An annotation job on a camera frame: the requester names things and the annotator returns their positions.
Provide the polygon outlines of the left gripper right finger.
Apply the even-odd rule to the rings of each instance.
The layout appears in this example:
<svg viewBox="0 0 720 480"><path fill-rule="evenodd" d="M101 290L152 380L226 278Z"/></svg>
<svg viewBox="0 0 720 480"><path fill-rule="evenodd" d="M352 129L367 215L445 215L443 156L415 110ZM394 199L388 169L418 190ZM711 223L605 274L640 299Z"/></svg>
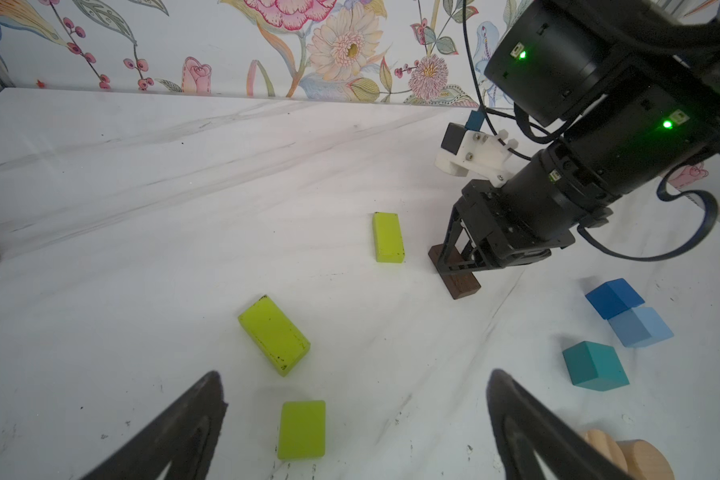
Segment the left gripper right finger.
<svg viewBox="0 0 720 480"><path fill-rule="evenodd" d="M486 400L507 479L627 479L629 475L590 446L511 375L492 371Z"/></svg>

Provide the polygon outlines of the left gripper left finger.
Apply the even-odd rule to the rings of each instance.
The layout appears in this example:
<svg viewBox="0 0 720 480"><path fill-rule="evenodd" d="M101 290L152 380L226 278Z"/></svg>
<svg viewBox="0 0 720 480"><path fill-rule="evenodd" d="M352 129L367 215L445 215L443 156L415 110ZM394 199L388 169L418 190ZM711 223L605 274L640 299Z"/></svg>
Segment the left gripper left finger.
<svg viewBox="0 0 720 480"><path fill-rule="evenodd" d="M210 371L85 477L204 479L227 407L221 376Z"/></svg>

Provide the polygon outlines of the lime green long block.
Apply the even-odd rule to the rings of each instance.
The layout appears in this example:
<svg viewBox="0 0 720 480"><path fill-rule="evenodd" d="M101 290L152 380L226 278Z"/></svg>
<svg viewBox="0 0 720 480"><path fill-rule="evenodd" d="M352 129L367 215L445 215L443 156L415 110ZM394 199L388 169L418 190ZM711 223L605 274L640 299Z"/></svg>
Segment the lime green long block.
<svg viewBox="0 0 720 480"><path fill-rule="evenodd" d="M238 321L281 377L311 349L306 336L267 295L240 314Z"/></svg>

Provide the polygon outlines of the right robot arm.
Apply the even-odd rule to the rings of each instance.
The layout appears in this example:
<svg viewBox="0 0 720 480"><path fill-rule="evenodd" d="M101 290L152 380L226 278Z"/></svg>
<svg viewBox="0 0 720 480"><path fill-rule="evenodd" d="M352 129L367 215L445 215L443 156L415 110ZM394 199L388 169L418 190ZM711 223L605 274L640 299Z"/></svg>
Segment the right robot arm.
<svg viewBox="0 0 720 480"><path fill-rule="evenodd" d="M592 242L621 197L658 179L657 197L672 202L673 172L720 155L720 5L684 25L649 1L534 1L470 72L512 99L539 150L510 172L515 146L485 105L448 126L437 166L475 179L431 250L444 276Z"/></svg>

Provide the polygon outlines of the dark brown wood block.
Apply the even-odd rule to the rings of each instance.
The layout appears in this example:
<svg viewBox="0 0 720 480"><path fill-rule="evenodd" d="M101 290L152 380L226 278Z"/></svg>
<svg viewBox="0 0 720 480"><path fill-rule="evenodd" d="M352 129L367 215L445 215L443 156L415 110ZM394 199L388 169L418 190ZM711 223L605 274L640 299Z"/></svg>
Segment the dark brown wood block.
<svg viewBox="0 0 720 480"><path fill-rule="evenodd" d="M437 265L442 250L443 244L430 247L428 256L434 265ZM481 289L481 284L472 273L441 274L440 277L453 300L460 300L474 295Z"/></svg>

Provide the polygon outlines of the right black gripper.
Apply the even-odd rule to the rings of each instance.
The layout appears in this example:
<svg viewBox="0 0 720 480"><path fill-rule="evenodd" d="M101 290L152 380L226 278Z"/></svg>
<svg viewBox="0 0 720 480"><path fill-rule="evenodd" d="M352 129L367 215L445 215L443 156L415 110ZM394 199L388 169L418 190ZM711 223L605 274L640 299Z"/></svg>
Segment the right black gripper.
<svg viewBox="0 0 720 480"><path fill-rule="evenodd" d="M575 243L575 226L605 224L611 203L612 193L569 150L541 150L502 187L472 180L463 188L436 270L460 275L544 260Z"/></svg>

